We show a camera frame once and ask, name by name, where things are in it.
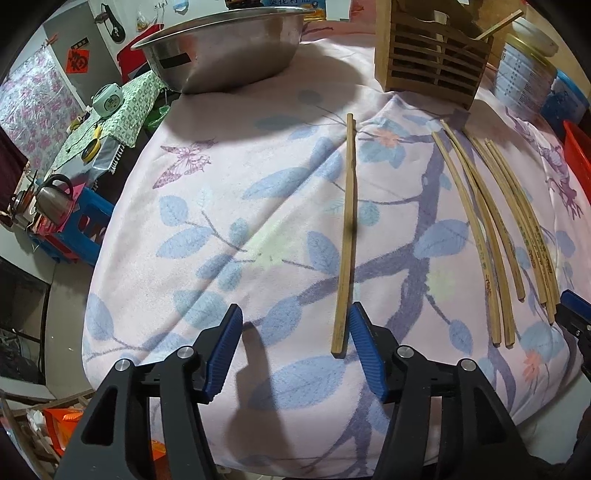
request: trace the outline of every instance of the blue stool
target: blue stool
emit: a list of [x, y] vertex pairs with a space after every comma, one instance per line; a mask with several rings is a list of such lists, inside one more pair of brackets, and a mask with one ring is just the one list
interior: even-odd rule
[[[63, 231], [55, 233], [54, 236], [81, 260], [94, 267], [99, 258], [100, 245], [93, 242], [89, 236], [93, 233], [98, 235], [100, 228], [107, 227], [111, 215], [113, 215], [113, 204], [84, 187]], [[84, 216], [88, 218], [88, 223], [84, 225], [83, 230], [80, 230], [79, 224]]]

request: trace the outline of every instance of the bed sheet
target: bed sheet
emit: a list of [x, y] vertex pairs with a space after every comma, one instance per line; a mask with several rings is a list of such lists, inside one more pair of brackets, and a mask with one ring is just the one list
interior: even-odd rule
[[[200, 410], [216, 463], [267, 475], [370, 475], [391, 414], [369, 391], [352, 342], [344, 360], [330, 354], [348, 112], [358, 146], [353, 297], [400, 343], [439, 362], [474, 358], [516, 423], [580, 366], [572, 337], [536, 302], [517, 225], [476, 157], [527, 292], [520, 303], [510, 282], [516, 345], [491, 345], [478, 252], [431, 139], [439, 119], [456, 129], [467, 121], [499, 145], [532, 200], [561, 290], [591, 297], [591, 208], [549, 128], [512, 117], [490, 76], [470, 114], [384, 93], [373, 35], [325, 25], [307, 32], [278, 76], [174, 103], [115, 207], [86, 310], [83, 362], [97, 387], [119, 358], [162, 360], [238, 303], [242, 339], [221, 394]], [[158, 406], [152, 433], [162, 440]], [[434, 400], [427, 461], [439, 424]]]

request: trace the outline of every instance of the black tape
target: black tape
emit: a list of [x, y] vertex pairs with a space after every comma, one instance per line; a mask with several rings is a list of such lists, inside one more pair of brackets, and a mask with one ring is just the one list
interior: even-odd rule
[[174, 57], [168, 57], [167, 59], [160, 60], [160, 65], [162, 65], [163, 69], [172, 69], [174, 67], [185, 65], [189, 62], [191, 62], [191, 57], [189, 57], [189, 54], [181, 53], [180, 55], [175, 55]]

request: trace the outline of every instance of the butterfly print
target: butterfly print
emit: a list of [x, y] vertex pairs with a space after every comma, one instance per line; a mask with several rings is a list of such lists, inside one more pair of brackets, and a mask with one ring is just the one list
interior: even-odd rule
[[174, 181], [177, 181], [183, 175], [192, 175], [198, 171], [204, 171], [205, 165], [211, 165], [209, 155], [204, 155], [203, 151], [212, 148], [217, 142], [215, 139], [193, 142], [188, 147], [167, 147], [161, 145], [160, 148], [165, 152], [176, 155], [176, 161], [160, 175], [160, 178], [154, 183], [153, 189], [163, 187]]

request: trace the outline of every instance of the metal screw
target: metal screw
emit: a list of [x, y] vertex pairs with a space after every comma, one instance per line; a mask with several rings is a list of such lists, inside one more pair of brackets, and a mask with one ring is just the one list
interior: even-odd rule
[[189, 358], [190, 356], [193, 356], [194, 353], [195, 353], [195, 350], [193, 350], [193, 348], [191, 348], [189, 346], [184, 346], [178, 350], [177, 357]]
[[115, 364], [115, 370], [119, 372], [124, 372], [131, 366], [131, 362], [126, 358], [122, 358]]
[[465, 358], [460, 362], [460, 367], [462, 367], [466, 372], [473, 372], [476, 370], [476, 362], [474, 360], [470, 360], [469, 358]]
[[414, 350], [409, 346], [399, 346], [396, 353], [402, 358], [411, 358], [414, 355]]

